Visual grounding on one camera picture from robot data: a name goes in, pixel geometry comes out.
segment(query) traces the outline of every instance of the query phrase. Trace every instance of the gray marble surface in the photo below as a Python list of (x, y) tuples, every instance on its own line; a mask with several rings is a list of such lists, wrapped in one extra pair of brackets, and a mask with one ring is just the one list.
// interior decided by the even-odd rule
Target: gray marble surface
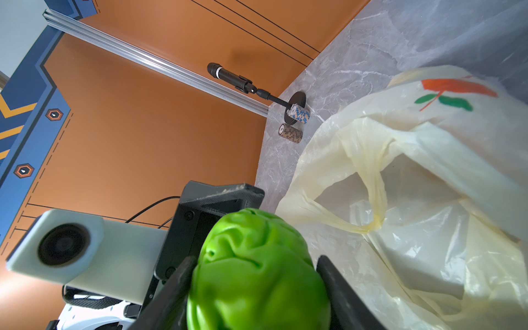
[(371, 0), (281, 95), (307, 95), (299, 144), (278, 136), (284, 108), (269, 109), (256, 186), (274, 212), (299, 155), (323, 120), (419, 67), (452, 64), (500, 82), (528, 103), (528, 0)]

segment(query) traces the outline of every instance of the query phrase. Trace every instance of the yellow chevron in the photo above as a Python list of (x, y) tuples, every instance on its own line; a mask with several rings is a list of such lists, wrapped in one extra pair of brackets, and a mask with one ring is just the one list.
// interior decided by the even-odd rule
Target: yellow chevron
[(12, 129), (8, 129), (7, 131), (4, 131), (4, 132), (1, 132), (1, 133), (0, 133), (0, 140), (1, 140), (1, 139), (5, 139), (6, 137), (13, 136), (13, 135), (16, 135), (16, 134), (22, 132), (22, 128), (23, 128), (23, 127), (24, 127), (24, 125), (22, 125), (22, 126), (18, 126), (18, 127), (12, 128)]
[(10, 150), (10, 149), (8, 149), (8, 150), (6, 150), (6, 151), (0, 153), (0, 160), (2, 160), (2, 159), (4, 159), (5, 157), (7, 157), (7, 154), (9, 153), (9, 150)]
[(4, 115), (4, 118), (13, 117), (16, 115), (23, 114), (24, 112), (31, 111), (35, 109), (36, 103), (30, 104), (28, 106), (20, 107), (18, 109), (9, 109), (7, 106), (7, 103), (4, 100), (4, 97), (2, 97), (2, 94), (0, 94), (0, 112), (2, 115)]

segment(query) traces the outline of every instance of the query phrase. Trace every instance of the plastic bag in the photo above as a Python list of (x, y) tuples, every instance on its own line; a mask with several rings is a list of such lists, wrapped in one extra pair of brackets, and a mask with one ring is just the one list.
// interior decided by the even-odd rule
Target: plastic bag
[[(522, 328), (528, 107), (457, 67), (414, 70), (330, 117), (276, 213), (388, 329)], [(340, 230), (315, 223), (323, 223)]]

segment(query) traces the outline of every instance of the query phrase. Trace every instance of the green toy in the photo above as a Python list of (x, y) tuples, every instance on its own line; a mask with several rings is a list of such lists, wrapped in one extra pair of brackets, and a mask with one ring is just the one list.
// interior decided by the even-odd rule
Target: green toy
[(245, 209), (213, 227), (194, 269), (189, 330), (328, 330), (330, 302), (303, 237)]

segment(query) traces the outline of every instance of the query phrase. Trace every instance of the camera lens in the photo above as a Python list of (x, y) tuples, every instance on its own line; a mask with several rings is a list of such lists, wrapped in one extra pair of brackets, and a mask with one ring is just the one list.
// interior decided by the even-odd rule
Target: camera lens
[(80, 257), (90, 243), (90, 235), (81, 225), (67, 223), (53, 228), (39, 245), (39, 258), (48, 266), (60, 266)]

